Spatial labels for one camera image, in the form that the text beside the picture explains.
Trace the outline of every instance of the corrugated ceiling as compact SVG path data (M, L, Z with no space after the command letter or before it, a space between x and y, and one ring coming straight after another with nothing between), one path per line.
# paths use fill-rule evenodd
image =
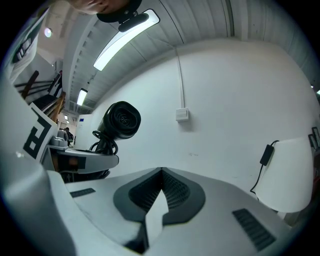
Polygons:
M70 77L64 80L67 84L63 84L69 110L88 114L112 86L141 64L171 50L172 46L214 38L236 37L279 45L295 60L315 89L320 89L320 66L308 40L287 13L270 1L143 0L138 12L147 9L157 13L160 23L128 43L101 72L93 64L118 32L119 24L103 23L96 16L78 17L73 29L83 32L74 33L79 40L69 42L67 51L74 51L74 55L65 56L72 60L65 59L64 65L69 66L63 67L64 71L70 71ZM77 108L74 102L80 89L87 85L89 91L84 106Z

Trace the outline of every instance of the black cable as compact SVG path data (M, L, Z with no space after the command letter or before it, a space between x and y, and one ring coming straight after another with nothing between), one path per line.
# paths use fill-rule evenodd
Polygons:
M90 149L89 150L93 150L94 149L94 147L96 146L96 145L98 145L99 144L99 141L97 141L96 143L94 143L94 144L92 144L92 146L90 147Z
M105 170L100 174L99 179L105 179L109 174L110 174L109 169Z
M172 20L172 22L173 22L173 24L174 24L174 26L175 26L175 28L176 28L176 31L178 31L178 33L179 33L179 36L180 36L180 38L181 38L182 43L184 44L185 42L184 42L184 40L182 39L182 36L181 36L181 34L180 34L180 32L179 32L179 29L177 28L177 25L175 24L174 20L172 19L170 13L168 12L168 10L167 10L167 8L165 7L165 5L161 2L161 0L159 0L159 2L160 2L160 4L162 4L163 8L164 8L164 9L166 10L166 12L168 13L170 19Z
M271 143L271 146L273 146L276 142L279 142L279 140L275 140L274 142L272 142L272 143ZM255 189L255 187L256 187L257 184L258 184L258 181L259 181L259 179L260 179L260 175L261 175L261 172L262 172L262 168L263 168L263 167L264 167L264 165L261 164L261 168L260 168L260 172L259 172L258 179L256 180L256 183L254 184L254 186L250 189L250 192L251 192L251 193L254 193L255 196L257 196L257 195L256 195L256 193L255 193L253 190Z
M113 139L109 138L106 134L98 130L94 130L92 134L99 140L103 140L106 145L106 148L98 149L95 151L96 153L102 153L106 155L116 155L118 153L118 145Z

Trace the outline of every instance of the electrical box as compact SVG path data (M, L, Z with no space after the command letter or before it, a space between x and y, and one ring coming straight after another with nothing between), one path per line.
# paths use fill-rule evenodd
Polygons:
M186 122L189 120L189 109L185 108L178 108L175 110L175 120L179 122Z

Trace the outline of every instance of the light fixture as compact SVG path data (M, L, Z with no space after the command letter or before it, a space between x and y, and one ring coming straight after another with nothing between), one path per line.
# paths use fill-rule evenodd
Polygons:
M149 18L134 26L133 28L125 31L125 32L118 32L111 41L106 45L106 47L102 50L98 58L96 59L93 66L102 71L108 62L116 55L116 53L124 47L128 42L130 42L133 38L139 35L141 32L145 31L146 29L150 28L151 26L157 24L160 19L156 15L156 13L149 9L144 12L147 14Z
M313 176L313 153L307 136L276 142L255 194L273 210L299 212L311 200Z
M84 103L85 97L87 96L88 91L81 88L80 92L79 92L79 96L78 96L78 100L77 100L77 104L79 106L82 106L82 104Z
M46 28L44 29L44 35L45 35L47 38L51 37L51 35L52 35L52 30L51 30L51 28L46 27Z

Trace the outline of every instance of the white wall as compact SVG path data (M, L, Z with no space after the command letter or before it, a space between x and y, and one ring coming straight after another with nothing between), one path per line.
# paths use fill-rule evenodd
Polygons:
M55 67L49 64L44 58L42 58L38 53L35 55L34 59L31 61L31 63L21 72L21 74L17 77L17 79L14 81L14 84L22 84L28 82L28 80L31 78L33 73L35 71L39 71L39 75L36 79L36 81L50 81L55 78L57 75L55 71ZM18 90L23 90L24 86L19 87ZM47 90L43 90L39 93L32 94L30 96L26 97L26 101L28 103L33 102L34 100L47 95Z
M177 60L170 57L120 82L93 112L88 134L112 103L127 101L141 114L137 134L118 142L119 165L110 177L166 166L248 192L266 144L307 136L312 126L319 127L315 93L280 47L217 39L178 52L190 122L175 121L180 91ZM95 141L89 135L87 147Z

